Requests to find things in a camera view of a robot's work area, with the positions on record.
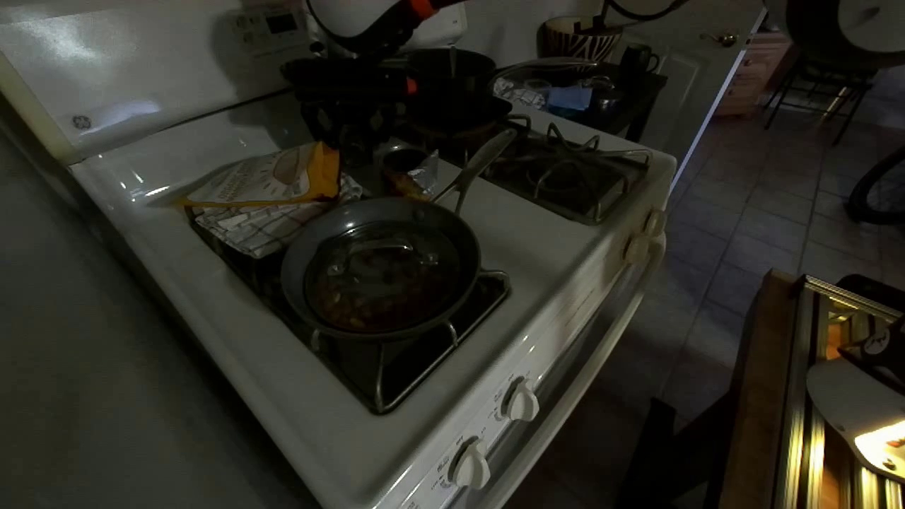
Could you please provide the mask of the striped bowl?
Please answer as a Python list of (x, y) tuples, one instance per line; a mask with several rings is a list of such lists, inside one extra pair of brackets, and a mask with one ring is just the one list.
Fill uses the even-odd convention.
[(541, 55), (604, 62), (623, 32), (624, 26), (608, 25), (601, 16), (552, 18), (539, 29)]

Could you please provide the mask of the grey frying pan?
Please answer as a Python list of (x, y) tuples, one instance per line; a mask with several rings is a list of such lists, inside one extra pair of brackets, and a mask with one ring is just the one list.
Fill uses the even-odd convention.
[(394, 341), (447, 321), (481, 271), (479, 241), (462, 218), (466, 194), (517, 136), (495, 135), (430, 201), (364, 199), (304, 226), (281, 267), (294, 312), (315, 331), (352, 341)]

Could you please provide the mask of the checked dish towel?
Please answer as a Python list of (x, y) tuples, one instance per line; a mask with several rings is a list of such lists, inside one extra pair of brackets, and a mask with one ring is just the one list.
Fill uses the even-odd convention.
[(255, 259), (288, 247), (308, 222), (338, 205), (361, 199), (364, 189), (352, 177), (340, 177), (334, 201), (245, 207), (191, 207), (194, 222), (240, 254)]

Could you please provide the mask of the glass pan lid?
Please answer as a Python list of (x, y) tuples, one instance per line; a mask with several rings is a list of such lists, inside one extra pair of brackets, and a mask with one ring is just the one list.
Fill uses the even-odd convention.
[(446, 315), (475, 271), (472, 239), (416, 223), (368, 223), (317, 248), (301, 278), (303, 302), (337, 331), (395, 333)]

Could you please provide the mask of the jar with dark lid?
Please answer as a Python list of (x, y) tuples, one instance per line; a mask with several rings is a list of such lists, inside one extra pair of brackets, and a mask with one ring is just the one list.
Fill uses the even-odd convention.
[(380, 171), (387, 192), (405, 199), (429, 201), (426, 188), (414, 177), (414, 171), (419, 170), (427, 158), (426, 153), (414, 148), (398, 148), (385, 154)]

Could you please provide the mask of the bicycle wheel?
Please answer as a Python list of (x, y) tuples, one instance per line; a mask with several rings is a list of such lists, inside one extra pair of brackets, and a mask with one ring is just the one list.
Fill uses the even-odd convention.
[(858, 180), (846, 202), (846, 213), (856, 223), (905, 226), (905, 143)]

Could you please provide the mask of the white door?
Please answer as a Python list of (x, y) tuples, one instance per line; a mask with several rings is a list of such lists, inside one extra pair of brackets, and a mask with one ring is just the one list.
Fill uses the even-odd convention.
[[(675, 157), (674, 187), (736, 71), (747, 38), (764, 16), (763, 0), (687, 0), (656, 21), (627, 27), (614, 53), (617, 62), (630, 43), (660, 55), (655, 70), (667, 78), (638, 143)], [(724, 48), (699, 33), (733, 32), (738, 43)]]

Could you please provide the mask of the stove burner grate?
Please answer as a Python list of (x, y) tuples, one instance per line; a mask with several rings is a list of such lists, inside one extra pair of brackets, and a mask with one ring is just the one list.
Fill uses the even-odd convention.
[(483, 270), (462, 307), (419, 336), (388, 341), (345, 341), (304, 323), (286, 300), (280, 282), (285, 250), (261, 259), (240, 254), (197, 223), (201, 211), (185, 206), (187, 221), (258, 301), (319, 358), (333, 376), (375, 415), (388, 414), (416, 390), (510, 295), (504, 271)]
[(507, 114), (494, 124), (440, 143), (440, 157), (463, 167), (485, 142), (504, 130), (516, 133), (481, 178), (569, 220), (601, 223), (647, 176), (650, 149), (601, 149), (600, 135), (569, 141), (556, 123), (537, 132), (527, 114)]

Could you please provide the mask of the black chair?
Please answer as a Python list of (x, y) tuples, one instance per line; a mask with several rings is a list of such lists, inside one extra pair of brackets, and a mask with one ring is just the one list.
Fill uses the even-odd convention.
[(839, 118), (841, 126), (831, 142), (831, 147), (837, 147), (879, 73), (879, 69), (850, 69), (799, 56), (763, 106), (764, 129), (772, 127), (782, 109), (817, 114), (823, 122)]

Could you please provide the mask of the black mug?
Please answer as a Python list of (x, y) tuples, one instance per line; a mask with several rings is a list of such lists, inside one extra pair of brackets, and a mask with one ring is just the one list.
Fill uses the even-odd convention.
[(649, 45), (631, 43), (621, 54), (619, 68), (623, 77), (640, 76), (654, 72), (660, 64), (660, 55)]

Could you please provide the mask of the black pot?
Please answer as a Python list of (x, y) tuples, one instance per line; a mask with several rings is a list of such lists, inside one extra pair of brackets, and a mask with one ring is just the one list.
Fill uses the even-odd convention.
[(416, 92), (405, 101), (407, 119), (436, 134), (457, 134), (506, 119), (513, 104), (494, 95), (497, 66), (468, 49), (432, 48), (410, 52), (405, 71)]

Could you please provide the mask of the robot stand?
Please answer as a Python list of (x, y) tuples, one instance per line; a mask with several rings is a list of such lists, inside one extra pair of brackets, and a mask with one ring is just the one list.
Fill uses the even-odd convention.
[(654, 399), (615, 509), (905, 509), (905, 289), (770, 271), (727, 392)]

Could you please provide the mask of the wooden drawer cabinet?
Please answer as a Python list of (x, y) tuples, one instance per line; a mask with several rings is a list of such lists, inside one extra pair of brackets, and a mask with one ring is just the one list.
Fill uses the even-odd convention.
[(753, 33), (714, 112), (715, 117), (746, 117), (755, 113), (766, 85), (791, 41), (782, 33)]

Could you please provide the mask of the large glass lid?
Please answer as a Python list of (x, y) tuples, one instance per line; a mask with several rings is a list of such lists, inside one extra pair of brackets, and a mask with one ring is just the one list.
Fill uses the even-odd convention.
[(542, 72), (548, 71), (562, 71), (568, 69), (591, 69), (598, 67), (600, 62), (594, 60), (588, 60), (584, 58), (578, 58), (573, 56), (553, 56), (553, 57), (543, 57), (537, 58), (535, 60), (529, 60), (524, 62), (518, 62), (517, 64), (512, 64), (510, 66), (501, 68), (498, 70), (494, 77), (489, 80), (489, 83), (486, 86), (486, 90), (493, 91), (494, 85), (497, 83), (500, 78), (505, 78), (507, 76), (513, 74), (520, 74), (520, 72), (528, 72), (528, 71), (536, 71), (540, 70)]

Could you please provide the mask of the yellow and white food packet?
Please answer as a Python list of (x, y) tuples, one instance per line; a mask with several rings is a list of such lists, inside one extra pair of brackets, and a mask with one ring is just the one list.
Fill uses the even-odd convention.
[(340, 153), (322, 141), (235, 162), (178, 200), (184, 206), (297, 205), (339, 196)]

